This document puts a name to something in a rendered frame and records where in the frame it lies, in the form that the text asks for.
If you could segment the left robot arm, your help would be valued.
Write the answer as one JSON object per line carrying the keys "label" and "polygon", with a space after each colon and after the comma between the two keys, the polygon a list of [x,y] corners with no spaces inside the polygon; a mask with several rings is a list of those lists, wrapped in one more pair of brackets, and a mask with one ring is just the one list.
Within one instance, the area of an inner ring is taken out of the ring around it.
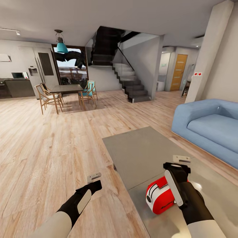
{"label": "left robot arm", "polygon": [[100,172],[89,175],[88,185],[76,189],[77,192],[48,221],[27,238],[67,238],[92,195],[97,190],[102,189],[100,180],[93,181],[101,176]]}

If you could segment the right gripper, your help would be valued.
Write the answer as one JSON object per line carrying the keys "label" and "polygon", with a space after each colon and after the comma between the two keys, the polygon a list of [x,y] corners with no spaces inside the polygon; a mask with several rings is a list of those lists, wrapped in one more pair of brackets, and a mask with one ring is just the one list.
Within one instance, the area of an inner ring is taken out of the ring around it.
{"label": "right gripper", "polygon": [[185,170],[187,175],[188,175],[188,173],[191,173],[191,168],[188,168],[187,165],[181,165],[181,164],[174,164],[174,163],[166,162],[165,164],[163,164],[163,168],[167,169],[170,165],[180,165]]}

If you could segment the radio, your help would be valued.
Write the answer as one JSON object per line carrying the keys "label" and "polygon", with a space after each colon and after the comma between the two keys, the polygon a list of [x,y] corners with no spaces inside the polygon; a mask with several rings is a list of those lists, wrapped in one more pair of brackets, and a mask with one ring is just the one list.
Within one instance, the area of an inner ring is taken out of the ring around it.
{"label": "radio", "polygon": [[146,202],[152,212],[157,215],[162,214],[177,203],[165,176],[148,186]]}

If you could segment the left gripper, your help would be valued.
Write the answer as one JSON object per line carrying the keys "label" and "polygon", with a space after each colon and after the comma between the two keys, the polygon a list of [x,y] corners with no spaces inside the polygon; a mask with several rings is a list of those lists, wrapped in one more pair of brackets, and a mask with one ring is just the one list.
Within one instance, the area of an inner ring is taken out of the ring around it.
{"label": "left gripper", "polygon": [[88,184],[90,186],[93,187],[93,194],[97,191],[97,190],[101,190],[102,189],[102,184],[101,184],[101,181],[98,180],[98,181],[95,181],[95,182],[92,182],[90,184]]}

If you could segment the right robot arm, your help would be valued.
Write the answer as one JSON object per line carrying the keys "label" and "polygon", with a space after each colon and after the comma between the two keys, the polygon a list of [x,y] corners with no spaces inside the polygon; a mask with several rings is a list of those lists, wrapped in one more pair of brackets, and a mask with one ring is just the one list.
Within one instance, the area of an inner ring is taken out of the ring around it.
{"label": "right robot arm", "polygon": [[206,207],[202,195],[187,180],[191,168],[179,164],[179,161],[192,162],[192,159],[187,156],[173,155],[173,163],[166,162],[163,164],[163,168],[191,238],[226,238]]}

